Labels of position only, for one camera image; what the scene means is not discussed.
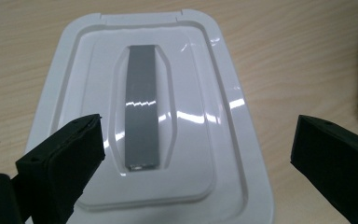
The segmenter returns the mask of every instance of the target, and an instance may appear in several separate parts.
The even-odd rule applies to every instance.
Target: table surface
[[[299,114],[358,134],[358,1],[0,0],[0,173],[14,176],[64,27],[93,12],[193,8],[219,24],[254,121],[275,223],[349,223],[290,164]]]

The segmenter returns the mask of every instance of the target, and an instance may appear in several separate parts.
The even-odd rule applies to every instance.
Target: wooden table
[[[290,164],[299,114],[358,133],[358,1],[0,0],[0,173],[14,176],[64,27],[92,13],[193,8],[216,19],[273,189],[275,223],[348,223]]]

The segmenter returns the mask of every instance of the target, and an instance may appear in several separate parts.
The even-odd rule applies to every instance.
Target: gray strip
[[[125,165],[159,166],[155,46],[130,46],[126,84]]]

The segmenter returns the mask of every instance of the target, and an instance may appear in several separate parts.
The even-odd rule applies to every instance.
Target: white plastic container
[[[124,166],[129,46],[156,46],[160,166]],[[216,22],[195,10],[90,14],[64,30],[26,151],[99,113],[106,158],[68,223],[272,223],[241,84]]]

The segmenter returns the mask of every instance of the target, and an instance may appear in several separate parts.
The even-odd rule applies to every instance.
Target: white plastic lid
[[[156,46],[157,169],[124,165],[129,47]],[[103,117],[106,158],[69,223],[271,223],[273,200],[241,85],[213,19],[194,10],[82,17],[65,29],[31,150],[72,119]]]

